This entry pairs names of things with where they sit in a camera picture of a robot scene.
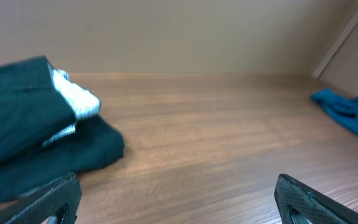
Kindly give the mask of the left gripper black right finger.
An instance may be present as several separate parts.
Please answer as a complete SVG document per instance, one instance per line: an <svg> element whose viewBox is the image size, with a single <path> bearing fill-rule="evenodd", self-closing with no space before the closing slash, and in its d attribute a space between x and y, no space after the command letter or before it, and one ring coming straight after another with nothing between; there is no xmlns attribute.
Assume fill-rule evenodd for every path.
<svg viewBox="0 0 358 224"><path fill-rule="evenodd" d="M288 174L280 174L274 197L283 224L358 224L358 213Z"/></svg>

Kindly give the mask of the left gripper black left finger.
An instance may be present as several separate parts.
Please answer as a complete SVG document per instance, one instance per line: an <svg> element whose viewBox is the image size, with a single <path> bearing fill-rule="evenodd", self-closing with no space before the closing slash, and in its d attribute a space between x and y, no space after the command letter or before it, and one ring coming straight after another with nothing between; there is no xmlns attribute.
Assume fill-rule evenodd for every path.
<svg viewBox="0 0 358 224"><path fill-rule="evenodd" d="M80 200L80 182L69 173L0 210L0 224L74 224Z"/></svg>

